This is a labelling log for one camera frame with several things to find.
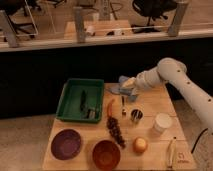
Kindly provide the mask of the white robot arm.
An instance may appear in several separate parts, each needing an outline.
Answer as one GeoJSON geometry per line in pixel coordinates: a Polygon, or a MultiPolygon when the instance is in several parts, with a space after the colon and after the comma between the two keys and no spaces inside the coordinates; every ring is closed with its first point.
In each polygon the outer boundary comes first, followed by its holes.
{"type": "Polygon", "coordinates": [[[140,90],[149,90],[157,85],[169,83],[179,91],[199,119],[213,133],[213,97],[191,81],[186,72],[184,63],[173,58],[163,58],[156,67],[128,78],[121,84],[121,88],[136,95],[140,90]]]}

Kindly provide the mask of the translucent grey gripper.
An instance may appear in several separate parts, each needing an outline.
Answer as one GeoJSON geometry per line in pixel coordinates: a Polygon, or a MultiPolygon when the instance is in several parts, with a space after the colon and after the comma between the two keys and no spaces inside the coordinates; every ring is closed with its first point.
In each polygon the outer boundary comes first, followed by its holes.
{"type": "Polygon", "coordinates": [[[135,77],[120,76],[119,91],[127,95],[136,95],[137,90],[135,89],[135,80],[135,77]]]}

